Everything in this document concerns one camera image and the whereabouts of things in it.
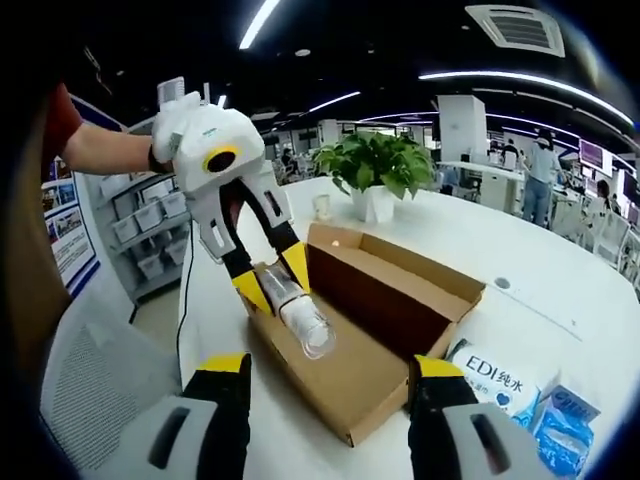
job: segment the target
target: red sleeve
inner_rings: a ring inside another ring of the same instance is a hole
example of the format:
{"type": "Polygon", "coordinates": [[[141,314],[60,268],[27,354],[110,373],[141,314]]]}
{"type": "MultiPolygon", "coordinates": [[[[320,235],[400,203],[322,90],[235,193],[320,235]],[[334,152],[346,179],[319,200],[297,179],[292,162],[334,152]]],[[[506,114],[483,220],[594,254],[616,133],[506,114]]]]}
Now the red sleeve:
{"type": "Polygon", "coordinates": [[[80,114],[71,103],[64,83],[59,84],[49,95],[49,111],[42,144],[42,179],[48,177],[49,166],[60,155],[67,141],[82,124],[80,114]]]}

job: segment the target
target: small white cup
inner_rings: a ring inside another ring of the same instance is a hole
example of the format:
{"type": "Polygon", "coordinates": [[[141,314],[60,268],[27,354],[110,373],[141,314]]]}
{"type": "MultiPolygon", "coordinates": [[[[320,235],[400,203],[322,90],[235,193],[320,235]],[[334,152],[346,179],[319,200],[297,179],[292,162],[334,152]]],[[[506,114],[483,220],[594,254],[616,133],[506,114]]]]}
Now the small white cup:
{"type": "Polygon", "coordinates": [[[313,209],[316,214],[316,220],[325,221],[331,218],[331,214],[329,213],[330,204],[331,200],[327,194],[313,197],[313,209]]]}

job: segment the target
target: white glove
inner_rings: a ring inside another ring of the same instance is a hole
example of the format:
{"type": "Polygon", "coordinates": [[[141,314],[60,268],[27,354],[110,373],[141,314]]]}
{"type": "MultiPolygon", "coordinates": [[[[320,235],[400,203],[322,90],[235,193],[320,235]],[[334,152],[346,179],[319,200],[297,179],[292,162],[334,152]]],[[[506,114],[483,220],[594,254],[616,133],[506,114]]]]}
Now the white glove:
{"type": "Polygon", "coordinates": [[[160,163],[173,160],[187,128],[189,114],[200,106],[200,93],[191,92],[160,105],[151,131],[153,155],[160,163]]]}

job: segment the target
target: bulletin board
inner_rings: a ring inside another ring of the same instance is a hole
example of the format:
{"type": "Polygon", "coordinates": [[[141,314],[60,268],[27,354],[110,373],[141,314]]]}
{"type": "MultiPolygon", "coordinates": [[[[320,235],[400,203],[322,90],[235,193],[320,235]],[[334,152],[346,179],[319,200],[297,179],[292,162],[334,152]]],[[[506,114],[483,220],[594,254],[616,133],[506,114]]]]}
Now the bulletin board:
{"type": "Polygon", "coordinates": [[[97,259],[74,175],[60,157],[51,163],[47,181],[42,184],[42,208],[58,271],[65,287],[77,296],[97,269],[97,259]]]}

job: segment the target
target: open cardboard box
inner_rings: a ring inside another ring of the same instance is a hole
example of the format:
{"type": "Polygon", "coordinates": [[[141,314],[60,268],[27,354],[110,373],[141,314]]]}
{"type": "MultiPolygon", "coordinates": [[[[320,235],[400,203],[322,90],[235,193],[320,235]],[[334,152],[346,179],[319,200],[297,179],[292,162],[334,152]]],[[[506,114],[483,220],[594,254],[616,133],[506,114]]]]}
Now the open cardboard box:
{"type": "Polygon", "coordinates": [[[278,318],[245,304],[301,394],[353,447],[407,402],[405,360],[442,357],[484,284],[370,235],[320,224],[309,230],[307,262],[312,298],[336,333],[330,354],[309,360],[278,318]]]}

